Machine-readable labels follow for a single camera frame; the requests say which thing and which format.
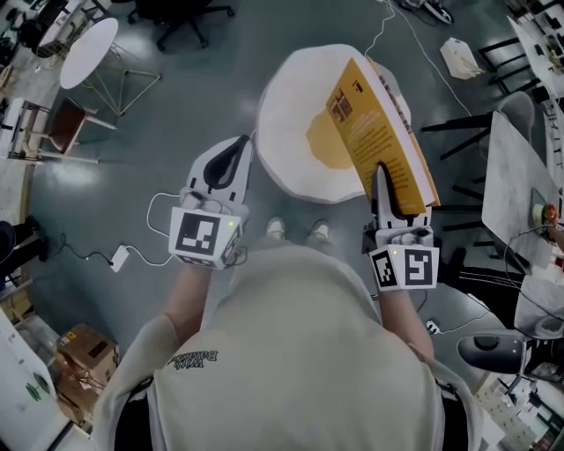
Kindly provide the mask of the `person's right hand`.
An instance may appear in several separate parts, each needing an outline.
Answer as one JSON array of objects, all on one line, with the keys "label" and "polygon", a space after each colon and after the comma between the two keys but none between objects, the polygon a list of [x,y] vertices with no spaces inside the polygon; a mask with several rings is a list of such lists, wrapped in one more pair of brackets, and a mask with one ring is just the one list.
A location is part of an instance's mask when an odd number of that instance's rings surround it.
[{"label": "person's right hand", "polygon": [[434,246],[434,232],[430,226],[411,226],[402,228],[380,229],[375,233],[375,248],[388,245]]}]

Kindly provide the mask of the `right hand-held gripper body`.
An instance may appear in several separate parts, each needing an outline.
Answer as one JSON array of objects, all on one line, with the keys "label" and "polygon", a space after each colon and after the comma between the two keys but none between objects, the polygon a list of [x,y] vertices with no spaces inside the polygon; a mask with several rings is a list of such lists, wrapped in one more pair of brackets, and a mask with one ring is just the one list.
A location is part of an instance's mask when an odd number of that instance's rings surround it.
[{"label": "right hand-held gripper body", "polygon": [[367,255],[379,292],[425,290],[436,287],[440,249],[388,245],[375,248],[375,233],[363,232],[362,253]]}]

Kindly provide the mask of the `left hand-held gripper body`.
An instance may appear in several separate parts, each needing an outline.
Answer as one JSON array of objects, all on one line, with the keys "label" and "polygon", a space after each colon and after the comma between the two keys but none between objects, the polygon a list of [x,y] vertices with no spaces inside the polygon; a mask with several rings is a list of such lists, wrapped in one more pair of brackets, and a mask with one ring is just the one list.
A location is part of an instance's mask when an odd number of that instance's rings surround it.
[{"label": "left hand-held gripper body", "polygon": [[186,264],[223,270],[242,236],[241,218],[174,207],[168,252]]}]

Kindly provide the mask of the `person's left hand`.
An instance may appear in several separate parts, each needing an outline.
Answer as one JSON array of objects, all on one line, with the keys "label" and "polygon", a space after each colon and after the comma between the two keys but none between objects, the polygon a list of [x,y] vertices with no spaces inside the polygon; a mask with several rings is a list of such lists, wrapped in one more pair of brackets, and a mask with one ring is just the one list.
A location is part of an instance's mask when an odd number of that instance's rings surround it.
[{"label": "person's left hand", "polygon": [[188,187],[180,191],[180,206],[185,210],[201,210],[240,218],[245,218],[249,214],[249,208],[242,203],[220,200],[203,191]]}]

